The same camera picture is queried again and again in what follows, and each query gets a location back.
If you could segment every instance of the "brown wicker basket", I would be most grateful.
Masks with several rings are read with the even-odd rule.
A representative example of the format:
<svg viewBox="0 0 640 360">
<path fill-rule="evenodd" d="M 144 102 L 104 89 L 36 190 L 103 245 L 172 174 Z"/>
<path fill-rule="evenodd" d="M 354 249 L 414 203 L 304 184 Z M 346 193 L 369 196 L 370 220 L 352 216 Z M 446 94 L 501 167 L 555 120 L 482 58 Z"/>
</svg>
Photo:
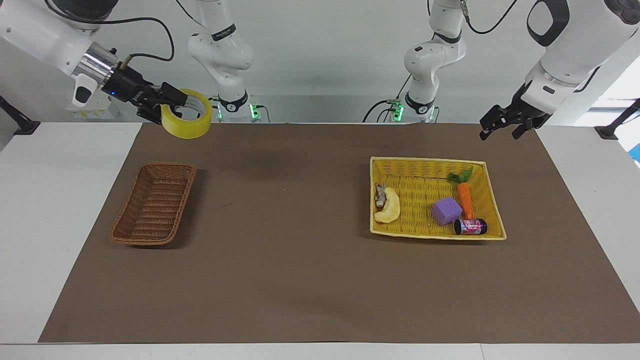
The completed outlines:
<svg viewBox="0 0 640 360">
<path fill-rule="evenodd" d="M 164 245 L 173 240 L 191 191 L 191 164 L 149 163 L 136 175 L 111 240 L 126 245 Z"/>
</svg>

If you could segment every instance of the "cylindrical battery-like object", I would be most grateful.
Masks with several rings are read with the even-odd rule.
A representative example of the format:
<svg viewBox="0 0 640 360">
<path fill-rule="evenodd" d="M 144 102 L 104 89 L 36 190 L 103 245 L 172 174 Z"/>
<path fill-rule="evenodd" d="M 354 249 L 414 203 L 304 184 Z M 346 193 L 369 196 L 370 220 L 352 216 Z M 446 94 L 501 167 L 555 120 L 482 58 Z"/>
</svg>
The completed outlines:
<svg viewBox="0 0 640 360">
<path fill-rule="evenodd" d="M 458 235 L 482 235 L 486 234 L 488 229 L 486 221 L 481 218 L 470 220 L 457 219 L 453 223 L 453 227 Z"/>
</svg>

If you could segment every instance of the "purple block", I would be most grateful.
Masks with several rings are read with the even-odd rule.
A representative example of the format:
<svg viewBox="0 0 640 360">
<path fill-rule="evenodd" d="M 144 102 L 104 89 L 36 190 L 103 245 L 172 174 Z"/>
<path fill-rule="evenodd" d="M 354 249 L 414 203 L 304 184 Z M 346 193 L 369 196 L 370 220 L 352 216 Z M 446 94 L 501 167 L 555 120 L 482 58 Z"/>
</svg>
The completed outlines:
<svg viewBox="0 0 640 360">
<path fill-rule="evenodd" d="M 462 208 L 452 197 L 446 197 L 433 204 L 431 214 L 436 218 L 438 224 L 444 226 L 456 220 L 462 214 Z"/>
</svg>

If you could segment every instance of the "blue object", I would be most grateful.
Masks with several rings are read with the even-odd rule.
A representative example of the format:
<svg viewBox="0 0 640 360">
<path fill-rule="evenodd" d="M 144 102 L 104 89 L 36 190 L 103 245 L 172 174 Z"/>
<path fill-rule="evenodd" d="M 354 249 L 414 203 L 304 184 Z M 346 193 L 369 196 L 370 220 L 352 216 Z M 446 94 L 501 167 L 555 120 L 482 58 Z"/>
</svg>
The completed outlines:
<svg viewBox="0 0 640 360">
<path fill-rule="evenodd" d="M 640 162 L 640 143 L 629 150 L 629 155 L 631 155 L 634 160 Z"/>
<path fill-rule="evenodd" d="M 462 214 L 462 208 L 458 205 L 455 199 L 452 197 L 446 197 L 433 204 L 431 214 L 438 224 L 444 226 L 459 218 Z"/>
</svg>

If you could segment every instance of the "brown mat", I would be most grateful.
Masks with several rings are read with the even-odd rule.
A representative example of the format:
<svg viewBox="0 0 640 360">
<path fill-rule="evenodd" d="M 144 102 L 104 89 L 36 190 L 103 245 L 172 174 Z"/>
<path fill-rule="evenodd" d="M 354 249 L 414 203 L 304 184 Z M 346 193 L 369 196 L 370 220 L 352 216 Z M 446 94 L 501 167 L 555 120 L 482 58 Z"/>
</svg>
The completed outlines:
<svg viewBox="0 0 640 360">
<path fill-rule="evenodd" d="M 184 141 L 144 125 L 40 341 L 640 342 L 640 315 L 536 134 L 479 130 L 215 124 Z M 508 239 L 369 234 L 370 156 L 486 161 Z M 111 243 L 152 161 L 198 168 L 176 239 Z"/>
</svg>

